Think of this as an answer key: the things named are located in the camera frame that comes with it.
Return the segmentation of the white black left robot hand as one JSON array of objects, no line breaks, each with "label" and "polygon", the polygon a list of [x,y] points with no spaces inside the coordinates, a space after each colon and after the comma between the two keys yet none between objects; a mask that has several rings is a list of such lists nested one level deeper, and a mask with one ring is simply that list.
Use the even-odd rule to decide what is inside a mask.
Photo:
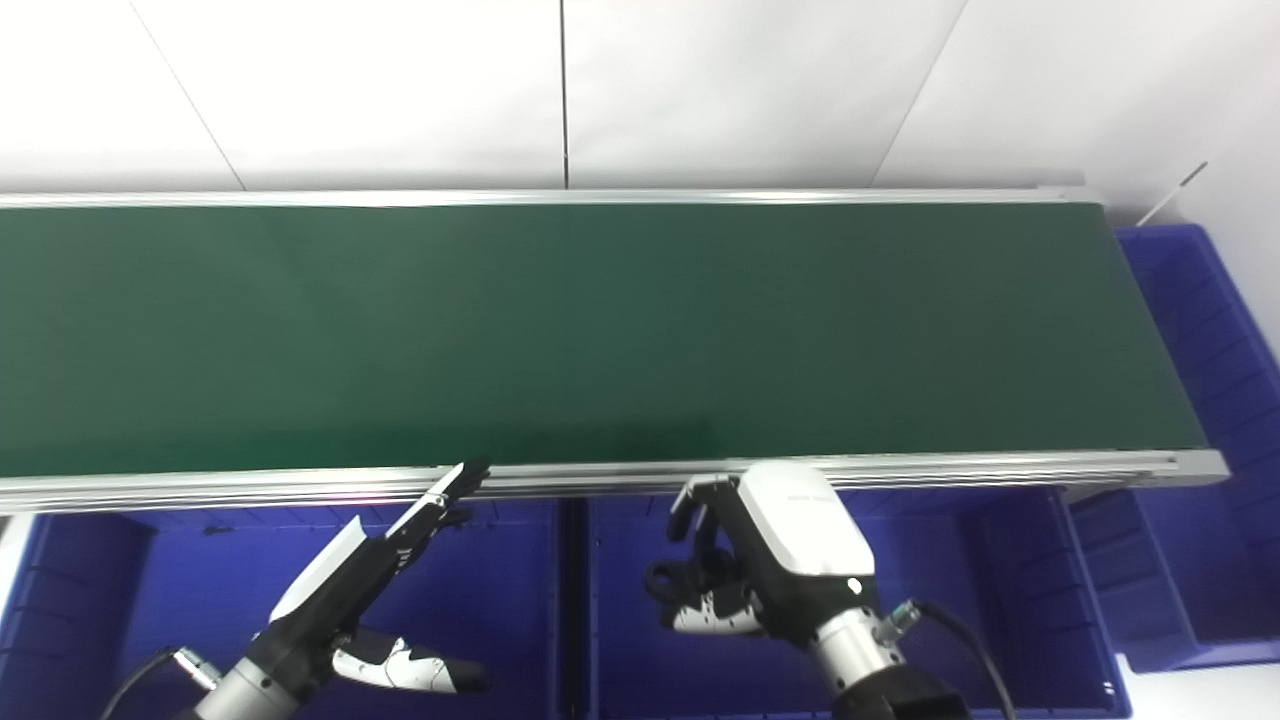
[{"label": "white black left robot hand", "polygon": [[489,676],[481,664],[444,657],[360,623],[442,528],[468,518],[456,503],[489,475],[483,460],[451,468],[381,533],[366,532],[360,518],[348,521],[293,579],[236,673],[296,703],[334,676],[394,691],[484,692]]}]

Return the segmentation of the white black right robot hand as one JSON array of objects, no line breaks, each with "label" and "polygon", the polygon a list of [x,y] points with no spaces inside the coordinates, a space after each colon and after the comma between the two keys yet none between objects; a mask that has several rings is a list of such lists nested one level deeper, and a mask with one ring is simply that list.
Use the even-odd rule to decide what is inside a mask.
[{"label": "white black right robot hand", "polygon": [[827,477],[804,462],[691,478],[666,536],[692,542],[687,559],[644,573],[659,624],[673,632],[767,635],[804,648],[845,612],[879,606],[867,538]]}]

